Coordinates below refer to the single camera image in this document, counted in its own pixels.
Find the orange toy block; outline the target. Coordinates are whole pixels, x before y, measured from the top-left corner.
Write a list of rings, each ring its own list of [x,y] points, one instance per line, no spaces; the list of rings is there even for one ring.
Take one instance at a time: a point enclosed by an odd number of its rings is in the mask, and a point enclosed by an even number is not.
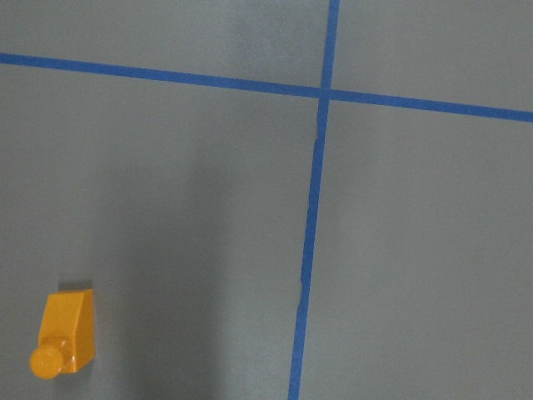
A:
[[[62,290],[47,297],[29,358],[32,373],[44,380],[80,372],[94,358],[93,290]]]

